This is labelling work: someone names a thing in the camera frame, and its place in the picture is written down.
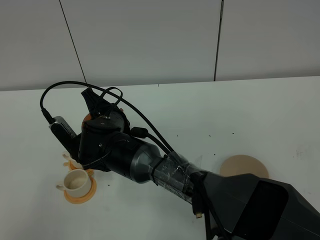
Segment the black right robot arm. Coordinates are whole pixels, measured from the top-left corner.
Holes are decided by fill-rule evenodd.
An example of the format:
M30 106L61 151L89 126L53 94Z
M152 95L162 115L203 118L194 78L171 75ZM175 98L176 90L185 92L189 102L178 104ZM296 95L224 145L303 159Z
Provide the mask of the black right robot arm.
M204 214L211 240L317 240L320 214L287 183L254 174L221 176L190 163L168 143L147 143L144 128L130 127L116 103L91 88L82 92L90 119L82 125L78 162L156 185Z

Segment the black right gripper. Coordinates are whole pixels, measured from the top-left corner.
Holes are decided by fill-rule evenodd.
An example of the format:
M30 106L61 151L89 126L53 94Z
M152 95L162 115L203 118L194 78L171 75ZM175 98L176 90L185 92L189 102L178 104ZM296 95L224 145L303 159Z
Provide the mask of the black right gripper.
M106 101L91 88L81 92L86 103L89 114L92 118L106 115L113 104ZM80 137L78 163L83 169L93 169L103 172L110 172L106 165L106 160L111 154L111 138L119 134L119 131L106 132L101 130L91 130L82 133Z

